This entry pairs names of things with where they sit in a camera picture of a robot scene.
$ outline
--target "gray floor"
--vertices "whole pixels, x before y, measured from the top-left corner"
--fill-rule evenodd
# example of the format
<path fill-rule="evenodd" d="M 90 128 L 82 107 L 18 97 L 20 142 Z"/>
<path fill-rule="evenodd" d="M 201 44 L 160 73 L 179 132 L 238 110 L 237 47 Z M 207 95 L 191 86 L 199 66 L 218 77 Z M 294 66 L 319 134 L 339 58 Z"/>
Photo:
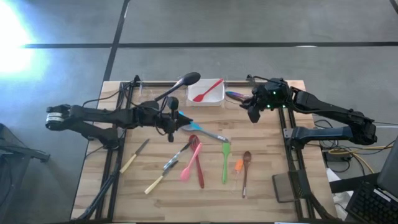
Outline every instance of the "gray floor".
<path fill-rule="evenodd" d="M 13 27 L 18 21 L 21 25 L 6 26 L 10 38 L 6 35 L 5 40 L 15 40 L 24 30 L 24 44 L 111 43 L 122 3 L 0 2 L 15 15 L 9 20 L 17 21 Z M 129 5 L 121 42 L 398 41 L 397 22 L 388 0 L 139 0 Z M 46 130 L 45 109 L 98 97 L 110 49 L 6 47 L 0 52 L 0 122 L 28 146 L 50 153 L 51 160 L 30 163 L 5 223 L 66 221 L 87 141 L 73 132 Z M 243 80 L 247 74 L 303 79 L 321 100 L 398 123 L 396 58 L 398 47 L 119 49 L 110 79 L 140 75 L 145 80 L 175 80 L 192 71 L 227 80 Z M 377 135 L 377 145 L 384 145 L 398 129 L 379 128 Z M 364 158 L 380 170 L 387 153 Z M 344 164 L 330 166 L 344 169 Z M 355 161 L 352 167 L 339 176 L 361 175 Z"/>

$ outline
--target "red spoon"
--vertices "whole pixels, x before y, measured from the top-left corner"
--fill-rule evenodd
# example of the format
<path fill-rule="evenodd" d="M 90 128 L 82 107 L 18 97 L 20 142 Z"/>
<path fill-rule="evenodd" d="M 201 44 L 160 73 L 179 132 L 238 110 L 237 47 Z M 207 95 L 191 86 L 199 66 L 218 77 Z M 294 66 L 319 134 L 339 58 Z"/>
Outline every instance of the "red spoon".
<path fill-rule="evenodd" d="M 214 89 L 216 86 L 218 86 L 221 82 L 223 82 L 224 80 L 222 78 L 220 78 L 213 86 L 211 86 L 204 94 L 199 94 L 197 95 L 197 97 L 195 97 L 193 99 L 193 101 L 195 102 L 201 102 L 203 100 L 203 97 L 205 97 L 205 95 L 210 92 L 212 89 Z"/>
<path fill-rule="evenodd" d="M 198 145 L 200 143 L 200 140 L 199 140 L 198 136 L 196 136 L 194 134 L 192 134 L 189 137 L 189 141 L 192 141 L 192 139 L 194 139 L 194 138 L 196 138 L 196 140 L 194 140 L 194 142 L 191 144 L 191 149 L 192 149 L 193 152 L 195 152 L 195 149 L 198 147 Z M 199 184 L 200 184 L 200 187 L 202 189 L 204 189 L 205 188 L 205 180 L 203 179 L 203 174 L 201 172 L 200 163 L 199 163 L 199 156 L 197 156 L 196 160 L 197 160 L 197 170 L 198 170 Z"/>

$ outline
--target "white bowl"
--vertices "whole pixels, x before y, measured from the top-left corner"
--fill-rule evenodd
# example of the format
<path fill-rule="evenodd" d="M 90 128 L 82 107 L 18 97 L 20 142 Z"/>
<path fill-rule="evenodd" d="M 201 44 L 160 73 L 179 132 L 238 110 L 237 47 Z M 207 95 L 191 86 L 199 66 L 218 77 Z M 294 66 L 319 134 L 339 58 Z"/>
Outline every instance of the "white bowl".
<path fill-rule="evenodd" d="M 197 95 L 205 93 L 218 80 L 219 78 L 200 79 L 195 84 L 188 86 L 187 106 L 221 106 L 225 93 L 224 81 L 208 92 L 201 102 L 193 101 Z"/>

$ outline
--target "wooden table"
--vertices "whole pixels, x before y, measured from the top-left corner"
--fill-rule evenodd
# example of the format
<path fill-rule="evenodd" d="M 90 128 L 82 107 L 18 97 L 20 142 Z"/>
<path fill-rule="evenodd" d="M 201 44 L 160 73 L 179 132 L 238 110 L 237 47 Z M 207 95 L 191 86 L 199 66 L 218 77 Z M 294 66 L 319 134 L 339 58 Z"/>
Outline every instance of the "wooden table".
<path fill-rule="evenodd" d="M 118 91 L 120 82 L 104 82 L 101 98 Z M 305 89 L 301 80 L 288 81 L 290 86 Z M 135 103 L 152 100 L 163 93 L 165 87 L 144 87 L 134 90 Z M 250 94 L 250 87 L 231 87 L 231 91 Z M 223 154 L 221 142 L 198 132 L 179 130 L 174 143 L 167 142 L 155 128 L 136 128 L 127 132 L 123 164 L 136 149 L 150 138 L 127 171 L 120 176 L 118 196 L 115 205 L 114 222 L 272 222 L 296 221 L 293 203 L 277 203 L 272 175 L 288 171 L 285 158 L 279 115 L 277 110 L 264 111 L 258 123 L 252 124 L 246 110 L 224 101 L 220 107 L 186 107 L 185 89 L 172 93 L 180 100 L 180 110 L 204 129 L 219 133 L 231 140 L 231 154 L 228 157 L 228 181 L 221 183 Z M 117 95 L 100 101 L 98 108 L 114 109 Z M 295 113 L 297 126 L 313 127 L 309 114 Z M 102 128 L 109 124 L 96 124 Z M 188 182 L 180 181 L 180 173 L 189 162 L 192 151 L 189 149 L 179 157 L 179 163 L 149 194 L 144 193 L 162 173 L 162 168 L 171 157 L 188 141 L 191 134 L 197 134 L 203 143 L 200 162 L 205 178 L 205 188 L 198 183 L 196 166 L 193 166 Z M 100 147 L 98 141 L 90 142 L 88 152 Z M 242 199 L 243 174 L 234 184 L 234 165 L 245 151 L 252 154 L 248 173 L 248 197 Z M 307 175 L 312 191 L 320 203 L 336 216 L 335 206 L 319 147 L 306 146 L 303 150 Z M 106 151 L 90 155 L 83 166 L 72 218 L 79 216 L 92 202 L 101 184 Z M 108 208 L 105 202 L 104 215 Z"/>

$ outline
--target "green spatula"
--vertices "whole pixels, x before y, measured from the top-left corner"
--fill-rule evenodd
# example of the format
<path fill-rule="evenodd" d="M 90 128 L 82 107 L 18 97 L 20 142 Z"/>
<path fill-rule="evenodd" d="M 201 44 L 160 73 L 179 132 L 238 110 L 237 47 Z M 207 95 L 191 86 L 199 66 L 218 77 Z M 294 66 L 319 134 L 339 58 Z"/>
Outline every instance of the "green spatula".
<path fill-rule="evenodd" d="M 228 155 L 231 152 L 231 145 L 229 143 L 223 143 L 223 154 L 224 154 L 224 169 L 223 169 L 223 184 L 226 183 L 227 179 L 227 167 L 228 167 Z"/>

